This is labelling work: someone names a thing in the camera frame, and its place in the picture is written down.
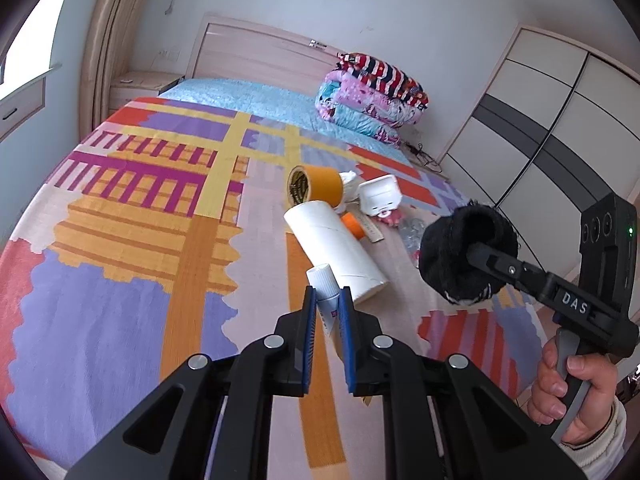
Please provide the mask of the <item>person's right hand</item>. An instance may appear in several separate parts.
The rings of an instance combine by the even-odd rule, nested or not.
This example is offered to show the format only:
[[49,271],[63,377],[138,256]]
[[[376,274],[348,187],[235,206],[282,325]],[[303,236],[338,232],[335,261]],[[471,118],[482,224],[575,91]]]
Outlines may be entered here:
[[[556,364],[558,349],[552,338],[542,348],[532,396],[527,402],[528,416],[537,424],[548,426],[556,420],[567,420],[566,406],[561,400],[568,385],[556,370]],[[591,384],[582,408],[562,437],[563,443],[578,445],[590,440],[608,423],[614,406],[617,368],[606,356],[596,353],[570,356],[566,369],[568,374]]]

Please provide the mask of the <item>right forearm cream sleeve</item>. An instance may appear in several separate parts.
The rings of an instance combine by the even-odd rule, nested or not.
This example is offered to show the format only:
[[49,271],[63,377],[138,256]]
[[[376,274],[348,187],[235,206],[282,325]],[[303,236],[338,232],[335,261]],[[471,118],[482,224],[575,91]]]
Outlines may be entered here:
[[623,403],[614,398],[608,423],[582,444],[561,442],[559,447],[570,456],[589,480],[603,480],[624,457],[627,413]]

